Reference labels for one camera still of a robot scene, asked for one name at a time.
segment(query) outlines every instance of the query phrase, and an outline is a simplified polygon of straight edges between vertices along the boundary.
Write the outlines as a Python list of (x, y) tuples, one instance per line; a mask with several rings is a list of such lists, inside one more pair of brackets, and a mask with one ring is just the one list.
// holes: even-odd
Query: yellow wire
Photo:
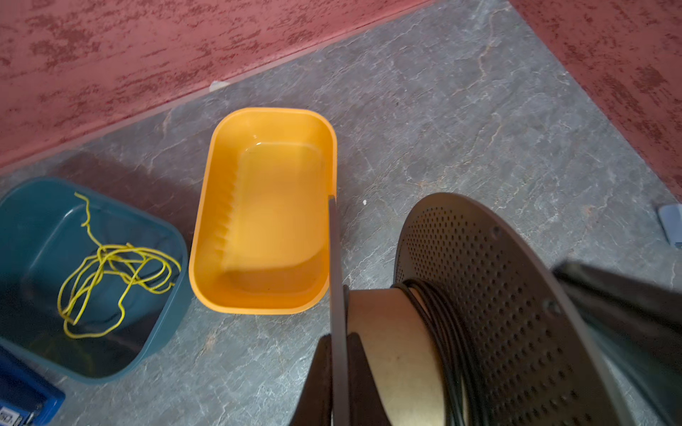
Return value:
[[(169, 260), (177, 267), (178, 272), (182, 270), (180, 264), (177, 260), (170, 257), (168, 254), (161, 252), (156, 249), (150, 249), (147, 247), (135, 247), (130, 243), (126, 245), (120, 244), (101, 244), (93, 235), (90, 229), (90, 199), (88, 197), (75, 192), (74, 195), (81, 200), (85, 201), (85, 214), (87, 216), (85, 222), (80, 226), (85, 227), (87, 230), (88, 237), (98, 246), (97, 254), (92, 256), (87, 256), (83, 259), (80, 266), (68, 276), (59, 289), (59, 294), (57, 295), (57, 310), (59, 315), (64, 319), (64, 333), (71, 337), (72, 339), (83, 339), (86, 337), (102, 337), (112, 330), (116, 329), (125, 318), (125, 308), (123, 307), (123, 300), (128, 294), (132, 286), (140, 286), (146, 291), (152, 294), (163, 294), (171, 289), (175, 284), (170, 282), (171, 275), (173, 275), (173, 267), (168, 262)], [(140, 256), (139, 259), (127, 259), (119, 256), (119, 254), (136, 254)], [(161, 269), (154, 275), (147, 278), (140, 278), (140, 272), (142, 268), (147, 266), (150, 262), (159, 262), (161, 264)], [(120, 271), (116, 264), (125, 265), (130, 274)], [(96, 267), (94, 272), (91, 272), (85, 280), (81, 282), (83, 275), (90, 271), (93, 267)], [(148, 284), (153, 283), (156, 279), (161, 277), (166, 273), (166, 277), (158, 284), (154, 284), (151, 287)], [(85, 312), (88, 301), (90, 300), (90, 295), (92, 290), (102, 281), (105, 275), (118, 275), (123, 282), (127, 285), (123, 294), (119, 298), (118, 307), (121, 312), (121, 317), (108, 329), (102, 331), (101, 333), (83, 333), (75, 334), (69, 330), (69, 325), (76, 325), (80, 318)], [(68, 284), (73, 279), (73, 284), (68, 292), (69, 300), (66, 305), (62, 303), (62, 297), (64, 296), (64, 290), (67, 288)], [(80, 309), (77, 309), (74, 317), (74, 309), (78, 302), (81, 301)]]

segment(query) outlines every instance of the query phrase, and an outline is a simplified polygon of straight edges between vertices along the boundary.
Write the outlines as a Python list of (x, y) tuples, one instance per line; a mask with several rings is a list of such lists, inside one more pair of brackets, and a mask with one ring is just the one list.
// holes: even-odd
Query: marble tile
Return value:
[[(655, 215), (674, 198), (504, 0), (429, 7), (0, 177), (0, 194), (64, 177), (190, 242), (213, 128), (246, 106), (312, 109), (336, 129), (352, 288), (390, 285), (407, 213), (441, 191), (490, 207), (549, 267), (570, 258), (682, 288), (682, 252)], [(67, 393), (53, 425), (286, 424), (328, 312), (327, 297), (267, 317), (195, 300), (171, 343), (121, 380), (40, 369)], [(618, 378), (638, 422), (661, 424)]]

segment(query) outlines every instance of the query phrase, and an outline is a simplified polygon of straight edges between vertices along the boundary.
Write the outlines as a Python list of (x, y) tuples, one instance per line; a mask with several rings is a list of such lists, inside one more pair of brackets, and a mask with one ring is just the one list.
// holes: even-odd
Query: label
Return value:
[(21, 422), (21, 415), (7, 407), (0, 408), (0, 426), (15, 426)]

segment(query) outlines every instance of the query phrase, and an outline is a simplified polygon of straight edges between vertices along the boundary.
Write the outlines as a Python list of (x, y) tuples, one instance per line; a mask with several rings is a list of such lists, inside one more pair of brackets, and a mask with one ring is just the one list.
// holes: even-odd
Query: blue object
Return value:
[(0, 425), (47, 425), (63, 402), (64, 392), (0, 348)]
[(658, 217), (671, 246), (682, 247), (682, 204), (670, 204), (658, 209)]
[[(92, 233), (103, 244), (158, 249), (182, 266), (171, 278), (174, 288), (164, 294), (133, 286), (123, 302), (123, 323), (95, 339), (67, 337), (57, 312), (63, 281), (97, 249), (80, 226), (86, 220), (85, 203), (74, 192), (90, 199)], [(193, 297), (187, 245), (177, 229), (61, 179), (28, 181), (0, 200), (0, 247), (0, 344), (81, 382), (100, 384), (119, 378), (161, 349)], [(120, 277), (105, 275), (79, 325), (72, 329), (101, 331), (116, 323), (124, 289)]]

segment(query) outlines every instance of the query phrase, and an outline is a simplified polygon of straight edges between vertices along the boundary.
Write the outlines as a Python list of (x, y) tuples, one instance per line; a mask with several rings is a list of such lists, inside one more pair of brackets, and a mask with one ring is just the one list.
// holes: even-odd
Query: red textured wall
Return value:
[(511, 4), (682, 200), (682, 1)]
[(426, 3), (0, 1), (0, 168)]

